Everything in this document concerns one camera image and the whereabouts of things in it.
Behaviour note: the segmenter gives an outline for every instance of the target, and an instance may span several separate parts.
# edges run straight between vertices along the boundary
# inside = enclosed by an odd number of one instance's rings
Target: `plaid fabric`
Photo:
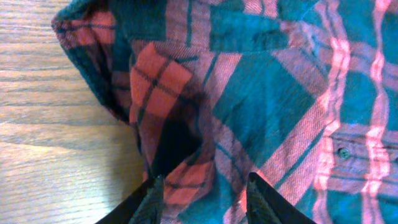
[[[247,223],[256,172],[317,223],[398,220],[398,1],[73,1],[53,20],[166,176],[162,223]]]

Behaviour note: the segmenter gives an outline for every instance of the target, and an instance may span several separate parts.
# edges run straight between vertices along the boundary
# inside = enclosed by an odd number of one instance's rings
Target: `red and teal plaid shirt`
[[[250,172],[317,223],[398,220],[398,1],[77,0],[53,28],[162,223],[247,223]]]

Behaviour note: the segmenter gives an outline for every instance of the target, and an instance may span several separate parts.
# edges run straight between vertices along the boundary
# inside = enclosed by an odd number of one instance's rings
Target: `plaid shirt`
[[[77,0],[53,28],[166,176],[162,223],[247,223],[250,172],[317,223],[398,220],[398,1]]]

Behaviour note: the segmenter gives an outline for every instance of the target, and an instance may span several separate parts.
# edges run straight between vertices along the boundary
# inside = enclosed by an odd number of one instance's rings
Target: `wooden table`
[[[66,0],[0,0],[0,223],[94,223],[142,179],[131,130],[50,27]]]

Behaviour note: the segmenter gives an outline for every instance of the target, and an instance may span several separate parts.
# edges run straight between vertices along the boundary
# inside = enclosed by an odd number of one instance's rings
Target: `green button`
[[[337,153],[338,156],[342,159],[348,159],[350,155],[349,150],[345,147],[339,148]]]

